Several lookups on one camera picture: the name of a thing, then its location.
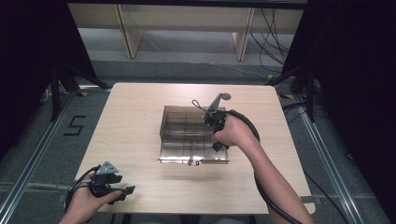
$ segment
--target metal frame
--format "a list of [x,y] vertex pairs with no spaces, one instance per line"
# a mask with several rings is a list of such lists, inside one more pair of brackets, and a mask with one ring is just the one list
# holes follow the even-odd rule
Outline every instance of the metal frame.
[[[303,102],[303,99],[300,95],[295,95],[295,98],[298,103]],[[302,113],[306,129],[308,130],[309,135],[311,136],[312,141],[318,150],[318,154],[321,158],[324,168],[330,180],[332,181],[332,186],[334,187],[335,192],[341,201],[341,205],[343,205],[344,210],[346,211],[348,221],[350,223],[364,223],[355,200],[353,200],[349,190],[347,189],[347,185],[338,172],[338,169],[332,160],[332,156],[330,155],[329,150],[326,148],[326,145],[320,136],[315,122],[311,122],[311,119],[305,114],[305,111],[301,107],[299,107],[299,110],[300,113]]]
[[74,97],[75,94],[73,92],[66,94],[61,106],[61,111],[59,113],[59,116],[54,121],[50,122],[49,127],[47,128],[40,142],[38,143],[38,146],[35,148],[35,152],[33,153],[32,157],[25,165],[20,177],[13,185],[8,196],[3,201],[0,207],[0,223],[6,224],[11,218],[11,215],[13,214],[15,208],[17,207],[19,201],[21,200],[21,197],[24,191],[26,190],[29,181],[32,179],[33,175],[35,174],[35,170],[37,169],[38,165],[43,159],[53,136],[56,134],[59,124],[63,120],[64,112],[66,111],[70,103],[73,101]]

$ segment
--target person's left hand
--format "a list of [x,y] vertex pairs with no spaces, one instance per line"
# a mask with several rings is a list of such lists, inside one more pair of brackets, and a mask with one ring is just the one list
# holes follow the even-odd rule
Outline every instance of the person's left hand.
[[[91,179],[93,176],[94,173],[90,173],[86,175],[84,179]],[[64,217],[60,223],[84,223],[85,221],[89,220],[100,207],[106,203],[116,200],[121,195],[121,191],[117,190],[101,198],[96,198],[91,194],[88,187],[83,187],[88,186],[88,184],[81,183],[80,185],[81,187],[76,189],[67,212],[64,214]]]

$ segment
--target black wall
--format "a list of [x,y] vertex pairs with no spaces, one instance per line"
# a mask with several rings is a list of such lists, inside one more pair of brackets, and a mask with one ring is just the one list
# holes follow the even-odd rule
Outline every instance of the black wall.
[[[392,223],[396,222],[396,5],[346,1],[331,42],[314,67],[329,116]],[[301,62],[323,27],[311,10],[296,34],[285,69]]]
[[66,2],[0,1],[0,22],[1,160],[18,143],[56,63],[95,74]]

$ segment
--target transparent plastic box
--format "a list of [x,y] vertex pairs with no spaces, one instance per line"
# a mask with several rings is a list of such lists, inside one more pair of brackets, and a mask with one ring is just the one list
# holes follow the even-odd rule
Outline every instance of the transparent plastic box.
[[213,149],[213,127],[203,122],[204,114],[203,110],[195,106],[165,106],[160,130],[162,143],[159,162],[188,165],[230,162],[225,147],[219,152]]

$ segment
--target gray floor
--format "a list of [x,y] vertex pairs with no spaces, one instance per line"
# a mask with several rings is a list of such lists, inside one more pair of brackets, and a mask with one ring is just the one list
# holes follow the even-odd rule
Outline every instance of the gray floor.
[[[251,37],[245,60],[238,62],[234,55],[231,34],[150,31],[145,34],[136,58],[127,60],[119,31],[80,31],[97,76],[109,84],[129,81],[263,85],[267,82],[268,75],[277,76],[277,73],[268,72],[260,66],[260,49]],[[283,45],[288,46],[292,35],[281,35],[279,38]],[[280,58],[277,50],[272,49],[272,52]],[[262,63],[267,68],[281,70],[281,64],[269,57],[262,56]],[[290,93],[291,82],[292,79],[288,79],[277,85],[278,93]],[[79,83],[88,84],[84,80],[79,80]],[[60,220],[63,215],[65,189],[75,178],[108,95],[109,92],[106,91],[90,91],[87,96],[74,97],[8,223],[56,223]],[[288,105],[295,103],[295,100],[281,99],[280,102]],[[293,109],[286,114],[286,120],[290,123],[290,132],[302,166],[343,210],[300,113],[298,109]],[[321,104],[315,105],[315,113],[318,130],[364,222],[389,223],[358,167],[345,157],[347,149],[332,122],[326,118]],[[7,197],[12,184],[18,180],[25,164],[34,153],[41,136],[50,125],[50,115],[49,100],[35,111],[20,143],[2,160],[0,200]],[[86,116],[85,119],[76,120],[84,128],[80,135],[65,136],[65,133],[76,132],[76,129],[68,127],[74,116]],[[313,214],[315,221],[343,223],[341,216],[318,187],[309,180],[308,185],[317,204],[317,211]],[[111,218],[111,214],[97,214],[91,223],[110,223]],[[122,215],[116,215],[115,223],[120,223],[121,218]],[[258,223],[270,223],[268,216],[256,218]]]

